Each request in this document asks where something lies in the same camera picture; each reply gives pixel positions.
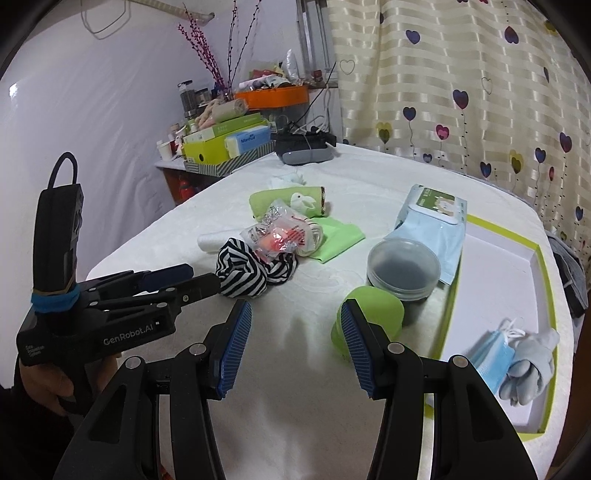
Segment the person's left hand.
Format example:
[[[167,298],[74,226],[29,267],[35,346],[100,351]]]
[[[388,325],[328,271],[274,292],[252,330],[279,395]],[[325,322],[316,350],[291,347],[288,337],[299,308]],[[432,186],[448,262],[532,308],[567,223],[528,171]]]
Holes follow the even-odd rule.
[[[91,377],[94,386],[102,391],[117,370],[117,360],[120,353],[104,358],[98,363],[95,374]],[[74,386],[71,380],[57,367],[31,366],[27,367],[18,361],[18,372],[28,396],[38,404],[52,412],[64,416],[65,410],[58,399],[73,395]]]

